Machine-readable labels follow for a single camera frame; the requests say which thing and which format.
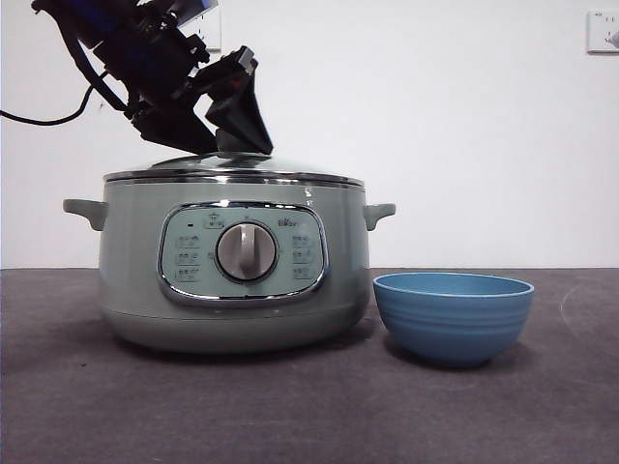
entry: chrome trim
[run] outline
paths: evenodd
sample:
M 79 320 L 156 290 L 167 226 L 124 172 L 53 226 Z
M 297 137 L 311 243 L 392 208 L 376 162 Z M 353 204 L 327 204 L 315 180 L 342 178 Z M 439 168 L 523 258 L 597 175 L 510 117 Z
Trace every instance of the chrome trim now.
M 266 179 L 253 177 L 162 177 L 147 179 L 118 179 L 108 180 L 107 185 L 113 186 L 132 186 L 135 184 L 254 184 L 254 185 L 274 185 L 274 186 L 301 186 L 301 187 L 327 187 L 332 189 L 357 189 L 366 191 L 363 182 L 361 184 L 342 184 L 337 182 L 321 181 L 298 181 L 289 179 Z
M 259 169 L 215 168 L 215 169 L 146 169 L 141 171 L 114 172 L 103 176 L 106 182 L 128 181 L 135 179 L 185 179 L 185 178 L 217 178 L 285 180 L 301 182 L 322 182 L 328 184 L 345 184 L 363 188 L 363 181 L 350 177 L 331 174 L 314 174 L 309 172 L 278 172 Z
M 284 293 L 280 295 L 267 295 L 267 296 L 245 296 L 245 297 L 220 297 L 217 295 L 195 295 L 193 293 L 186 292 L 177 288 L 163 273 L 162 261 L 163 261 L 163 246 L 165 242 L 165 233 L 167 232 L 167 226 L 171 219 L 179 212 L 188 209 L 205 209 L 205 208 L 284 208 L 293 211 L 304 211 L 310 214 L 318 224 L 318 231 L 320 233 L 320 242 L 322 249 L 322 271 L 310 285 L 301 290 L 297 290 L 290 293 Z M 283 203 L 271 203 L 271 202 L 258 202 L 258 201 L 212 201 L 204 203 L 190 203 L 173 208 L 165 217 L 163 222 L 162 234 L 159 243 L 159 257 L 157 260 L 157 275 L 159 277 L 160 288 L 163 293 L 173 302 L 182 305 L 193 306 L 209 306 L 209 307 L 228 307 L 231 306 L 238 308 L 248 307 L 262 307 L 268 305 L 282 305 L 288 303 L 290 300 L 299 300 L 310 296 L 313 292 L 318 290 L 323 284 L 325 277 L 331 271 L 329 263 L 329 251 L 327 248 L 327 236 L 325 235 L 325 228 L 320 216 L 311 208 L 303 205 L 288 205 Z

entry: control knob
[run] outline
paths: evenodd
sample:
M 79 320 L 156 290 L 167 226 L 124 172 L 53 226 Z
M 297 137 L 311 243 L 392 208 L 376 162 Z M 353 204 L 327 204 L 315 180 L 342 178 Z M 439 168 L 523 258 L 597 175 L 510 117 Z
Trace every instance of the control knob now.
M 221 234 L 217 258 L 221 268 L 238 280 L 255 280 L 265 276 L 276 257 L 273 236 L 252 222 L 236 224 Z

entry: mint green cooker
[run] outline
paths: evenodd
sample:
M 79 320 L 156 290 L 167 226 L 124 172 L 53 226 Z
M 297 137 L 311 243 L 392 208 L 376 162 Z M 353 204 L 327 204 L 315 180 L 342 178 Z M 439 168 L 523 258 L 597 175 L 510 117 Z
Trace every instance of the mint green cooker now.
M 396 211 L 366 205 L 361 181 L 256 155 L 104 180 L 103 202 L 64 202 L 102 231 L 103 317 L 178 352 L 277 350 L 350 328 L 368 303 L 368 231 Z

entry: blue bowl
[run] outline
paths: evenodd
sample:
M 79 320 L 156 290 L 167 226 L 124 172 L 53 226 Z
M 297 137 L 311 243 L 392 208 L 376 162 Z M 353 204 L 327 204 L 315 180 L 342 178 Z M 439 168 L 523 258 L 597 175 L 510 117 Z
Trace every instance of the blue bowl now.
M 472 367 L 514 344 L 533 285 L 492 275 L 403 273 L 374 279 L 380 317 L 398 344 L 419 358 Z

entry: glass lid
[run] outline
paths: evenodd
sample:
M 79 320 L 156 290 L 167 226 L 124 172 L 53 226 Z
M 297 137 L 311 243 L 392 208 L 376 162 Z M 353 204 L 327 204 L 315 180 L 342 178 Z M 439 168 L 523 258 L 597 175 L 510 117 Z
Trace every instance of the glass lid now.
M 209 158 L 184 157 L 158 162 L 131 171 L 115 172 L 103 177 L 106 182 L 137 179 L 156 180 L 188 178 L 251 178 L 280 179 L 314 183 L 334 183 L 363 187 L 357 179 L 335 175 L 304 162 L 292 159 L 273 159 L 255 153 L 216 153 Z

